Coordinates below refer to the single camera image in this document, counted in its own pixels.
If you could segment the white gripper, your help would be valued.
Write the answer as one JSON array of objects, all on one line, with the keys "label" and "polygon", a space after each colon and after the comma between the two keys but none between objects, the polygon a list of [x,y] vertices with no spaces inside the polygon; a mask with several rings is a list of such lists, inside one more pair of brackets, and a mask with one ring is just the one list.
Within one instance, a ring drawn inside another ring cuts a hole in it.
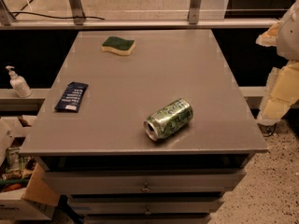
[{"label": "white gripper", "polygon": [[299,0],[255,41],[263,47],[277,46],[279,56],[289,60],[282,68],[274,67],[267,79],[265,95],[257,122],[264,126],[278,123],[299,100]]}]

